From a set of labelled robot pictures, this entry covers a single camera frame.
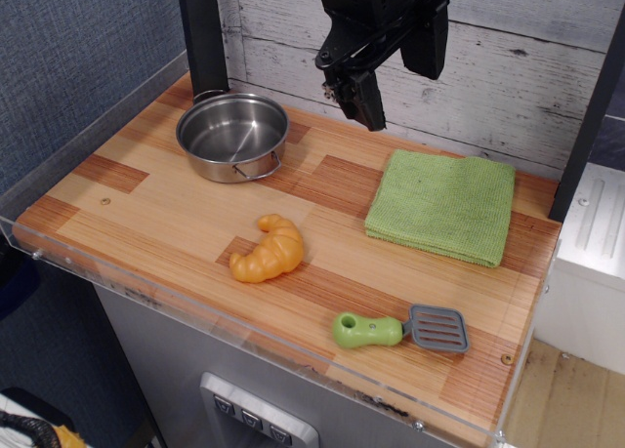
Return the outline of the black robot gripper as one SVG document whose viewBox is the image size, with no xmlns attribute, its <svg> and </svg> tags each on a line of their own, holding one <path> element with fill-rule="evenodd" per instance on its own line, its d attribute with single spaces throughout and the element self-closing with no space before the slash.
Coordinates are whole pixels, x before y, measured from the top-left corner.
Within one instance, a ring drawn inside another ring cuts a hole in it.
<svg viewBox="0 0 625 448">
<path fill-rule="evenodd" d="M 448 0 L 321 0 L 331 28 L 315 58 L 325 95 L 369 131 L 386 128 L 374 71 L 395 52 L 404 66 L 431 80 L 442 73 Z M 365 70 L 356 73 L 336 70 Z"/>
</svg>

